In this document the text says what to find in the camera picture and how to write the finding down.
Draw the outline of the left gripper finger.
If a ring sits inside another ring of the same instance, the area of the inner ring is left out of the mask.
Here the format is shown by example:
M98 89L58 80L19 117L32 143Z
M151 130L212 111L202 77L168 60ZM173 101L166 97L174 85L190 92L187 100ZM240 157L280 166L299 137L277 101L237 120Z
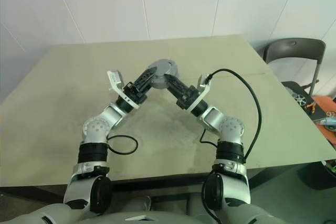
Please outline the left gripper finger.
M157 67L147 68L133 83L135 88L145 88L150 85L152 78L155 76Z
M148 86L145 87L145 88L137 88L136 90L137 90L137 92L138 92L138 96L143 96L143 95L145 95L145 94L149 91L150 88L151 88L151 83L150 83L150 85L148 85Z

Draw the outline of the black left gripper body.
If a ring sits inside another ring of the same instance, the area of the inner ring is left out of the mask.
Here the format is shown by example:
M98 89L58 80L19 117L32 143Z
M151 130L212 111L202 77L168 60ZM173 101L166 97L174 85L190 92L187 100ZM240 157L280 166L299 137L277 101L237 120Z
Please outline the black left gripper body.
M124 88L124 93L137 105L142 104L148 97L147 95L138 96L137 89L133 86L133 82L129 82Z

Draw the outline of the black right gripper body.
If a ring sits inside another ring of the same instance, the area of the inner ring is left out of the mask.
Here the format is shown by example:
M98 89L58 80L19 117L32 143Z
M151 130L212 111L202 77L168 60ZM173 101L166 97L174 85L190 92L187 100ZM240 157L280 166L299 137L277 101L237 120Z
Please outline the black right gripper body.
M177 92L176 104L181 109L188 109L198 97L199 97L199 91L194 86L179 89Z

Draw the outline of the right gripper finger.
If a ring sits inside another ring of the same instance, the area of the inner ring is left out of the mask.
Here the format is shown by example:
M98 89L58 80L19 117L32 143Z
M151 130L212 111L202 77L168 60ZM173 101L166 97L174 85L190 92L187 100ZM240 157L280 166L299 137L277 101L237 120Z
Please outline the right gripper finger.
M175 76L165 76L167 89L179 99L184 94L184 83Z
M179 78L171 74L165 74L165 82L167 84L167 89L170 92L186 92L188 86L186 86Z

